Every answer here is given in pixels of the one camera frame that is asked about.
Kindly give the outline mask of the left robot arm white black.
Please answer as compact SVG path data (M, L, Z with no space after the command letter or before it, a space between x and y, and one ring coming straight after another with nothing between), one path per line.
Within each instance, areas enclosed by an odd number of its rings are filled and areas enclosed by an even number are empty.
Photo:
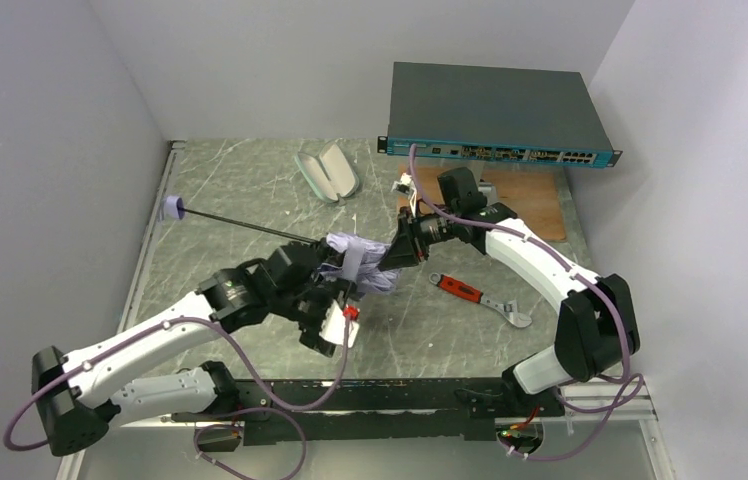
M164 413L218 417L239 403L226 367L208 362L183 374L152 370L202 344L230 339L269 316L294 322L302 345L325 357L347 351L358 330L350 298L363 248L292 242L265 259L221 269L165 312L95 345L33 358L32 392L57 456L79 452L115 426Z

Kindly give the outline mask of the mint green umbrella case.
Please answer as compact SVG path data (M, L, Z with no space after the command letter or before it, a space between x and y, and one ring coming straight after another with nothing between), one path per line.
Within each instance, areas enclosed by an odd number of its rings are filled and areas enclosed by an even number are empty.
M360 188L353 164L336 141L325 144L315 156L299 151L294 161L315 196L325 203L341 203Z

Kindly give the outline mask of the lilac folding umbrella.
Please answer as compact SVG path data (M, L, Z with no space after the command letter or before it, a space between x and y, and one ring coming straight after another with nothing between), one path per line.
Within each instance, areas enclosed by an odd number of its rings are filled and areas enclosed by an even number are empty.
M397 287L400 271L384 272L378 267L379 261L385 258L388 250L388 245L385 243L369 240L352 233L328 233L321 240L315 240L265 226L189 209L185 206L182 198L176 195L166 196L162 200L161 207L160 217L162 219L183 220L188 214L191 214L304 244L329 247L334 253L328 255L328 260L321 261L319 272L330 279L354 281L357 285L357 291L362 296L367 294L389 295Z

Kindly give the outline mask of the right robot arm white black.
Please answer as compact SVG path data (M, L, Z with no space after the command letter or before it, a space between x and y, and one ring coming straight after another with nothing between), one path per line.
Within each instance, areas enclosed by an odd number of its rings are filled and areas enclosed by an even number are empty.
M437 178L442 201L419 213L426 197L408 173L392 189L408 199L400 208L397 230L379 267L383 271L416 266L433 245L458 239L508 267L525 280L558 314L551 346L503 373L522 396L533 396L571 382L603 376L615 365L617 382L631 376L630 358L640 346L629 286L617 274L600 276L563 256L541 240L506 205L490 202L472 172L456 168Z

